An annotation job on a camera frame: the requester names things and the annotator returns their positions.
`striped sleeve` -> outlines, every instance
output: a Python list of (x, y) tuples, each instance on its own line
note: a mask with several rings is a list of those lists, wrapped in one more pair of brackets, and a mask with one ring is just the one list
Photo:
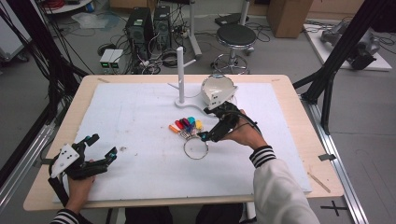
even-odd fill
[(250, 160), (253, 162), (254, 167), (259, 168), (265, 162), (276, 159), (272, 147), (265, 146), (259, 147), (250, 155)]
[(68, 209), (62, 209), (50, 224), (78, 224), (78, 216)]

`cable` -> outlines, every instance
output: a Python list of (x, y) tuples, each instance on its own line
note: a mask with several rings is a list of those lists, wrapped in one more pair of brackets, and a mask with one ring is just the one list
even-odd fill
[(222, 52), (224, 52), (224, 53), (227, 53), (227, 52), (228, 52), (228, 50), (226, 50), (226, 49), (219, 49), (218, 47), (216, 47), (216, 46), (212, 45), (210, 42), (205, 42), (205, 41), (198, 41), (198, 43), (207, 44), (207, 45), (209, 45), (209, 46), (210, 46), (210, 48), (217, 49), (217, 50), (219, 50), (219, 51), (222, 51)]
[(264, 43), (271, 41), (271, 37), (263, 32), (263, 31), (271, 31), (271, 28), (269, 26), (264, 26), (257, 22), (248, 22), (248, 23), (246, 23), (246, 27), (248, 27), (254, 31), (257, 31), (256, 39), (258, 39), (259, 41), (264, 42)]
[(382, 47), (382, 49), (385, 49), (385, 50), (387, 50), (387, 51), (389, 51), (390, 53), (392, 53), (392, 54), (396, 54), (396, 51), (392, 51), (392, 50), (390, 50), (390, 49), (387, 49), (387, 48), (385, 48), (383, 45), (381, 45), (380, 44), (380, 46)]
[(103, 56), (107, 49), (116, 49), (117, 47), (114, 44), (103, 44), (99, 46), (97, 53), (99, 56)]
[(306, 27), (302, 33), (318, 33), (319, 31), (330, 31), (334, 25), (329, 23), (322, 23), (318, 21), (305, 21), (306, 24), (315, 25), (315, 27)]
[(151, 52), (151, 49), (150, 49), (150, 46), (151, 46), (151, 41), (153, 40), (153, 39), (156, 39), (158, 36), (160, 35), (160, 33), (158, 33), (158, 34), (156, 34), (154, 37), (152, 37), (151, 39), (150, 39), (150, 41), (148, 42), (148, 52), (149, 52), (149, 54), (151, 55), (151, 56), (161, 56), (161, 54), (154, 54), (154, 53), (152, 53)]
[(177, 68), (177, 54), (175, 52), (165, 52), (163, 54), (163, 66)]
[(87, 64), (84, 63), (84, 61), (81, 59), (81, 57), (78, 55), (78, 53), (73, 49), (73, 47), (71, 46), (71, 44), (69, 43), (69, 41), (67, 41), (66, 38), (64, 38), (64, 40), (65, 40), (66, 43), (69, 45), (70, 49), (73, 50), (73, 52), (75, 52), (75, 54), (78, 56), (78, 58), (81, 60), (81, 62), (85, 65), (85, 67), (87, 67), (88, 70), (89, 70), (92, 74), (95, 74), (95, 73), (91, 70), (91, 68), (90, 68)]
[(77, 35), (77, 36), (82, 36), (82, 37), (84, 37), (84, 36), (94, 36), (94, 35), (96, 35), (95, 29), (90, 29), (90, 30), (93, 31), (93, 34), (91, 34), (91, 35), (78, 35), (78, 34), (74, 34), (73, 32), (75, 32), (76, 30), (70, 31), (69, 33), (66, 33), (66, 34), (67, 34), (67, 35)]
[(247, 115), (242, 114), (239, 111), (233, 111), (233, 110), (226, 110), (223, 112), (220, 112), (219, 115), (227, 115), (227, 114), (234, 114), (236, 116), (238, 116), (239, 118), (244, 119), (247, 123), (250, 124), (251, 127), (253, 127), (259, 134), (262, 134), (262, 131), (260, 131), (259, 126), (257, 126), (257, 122), (253, 121), (250, 117), (248, 117)]

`computer tower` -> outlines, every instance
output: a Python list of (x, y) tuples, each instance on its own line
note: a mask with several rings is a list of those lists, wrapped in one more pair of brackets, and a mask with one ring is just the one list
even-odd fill
[(172, 48), (171, 32), (171, 8), (169, 6), (157, 6), (154, 11), (154, 30), (157, 49)]
[(142, 60), (148, 60), (154, 47), (154, 29), (148, 7), (134, 7), (125, 25), (125, 30), (134, 51)]

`gray floor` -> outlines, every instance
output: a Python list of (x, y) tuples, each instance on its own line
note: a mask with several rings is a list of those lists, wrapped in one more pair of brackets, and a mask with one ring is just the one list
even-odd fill
[[(84, 62), (95, 74), (101, 74), (97, 48), (120, 35), (124, 21), (112, 18), (112, 27), (104, 30), (79, 30), (70, 23), (70, 15), (59, 19), (60, 25), (73, 32), (66, 36)], [(196, 20), (196, 30), (214, 33), (218, 26), (216, 16)], [(266, 24), (264, 18), (251, 18)], [(251, 74), (284, 74), (292, 82), (300, 80), (320, 67), (320, 61), (305, 34), (296, 39), (274, 38), (258, 41), (255, 52), (247, 57)], [(210, 35), (198, 35), (203, 58), (186, 68), (186, 74), (212, 74), (210, 63), (222, 52), (228, 51)], [(190, 44), (185, 41), (185, 62), (193, 58)], [(383, 49), (381, 56), (396, 67), (396, 56)], [(72, 53), (73, 63), (86, 69)], [(0, 68), (0, 165), (3, 166), (14, 148), (22, 140), (35, 119), (44, 109), (48, 82), (39, 73), (33, 60), (20, 63), (15, 60)], [(176, 69), (163, 68), (162, 74), (176, 74)], [(297, 92), (302, 93), (306, 87)], [(371, 223), (396, 223), (396, 70), (390, 72), (339, 70), (333, 88), (330, 131), (344, 162), (350, 180)], [(26, 212), (22, 205), (38, 169), (33, 167), (14, 194), (7, 208), (0, 214), (2, 223), (46, 223), (54, 211)], [(322, 209), (321, 206), (345, 207), (343, 198), (309, 200), (321, 223), (352, 223), (348, 211)], [(175, 223), (193, 223), (197, 207), (172, 208)], [(84, 211), (93, 223), (105, 223), (106, 209)]]

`stool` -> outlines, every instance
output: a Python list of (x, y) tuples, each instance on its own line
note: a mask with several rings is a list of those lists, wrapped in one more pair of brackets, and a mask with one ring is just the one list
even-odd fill
[(237, 49), (248, 49), (256, 41), (256, 34), (250, 28), (240, 24), (227, 24), (221, 26), (216, 39), (225, 47), (230, 48), (229, 54), (220, 54), (212, 63), (212, 67), (222, 74), (244, 74), (248, 70), (247, 61), (235, 54)]

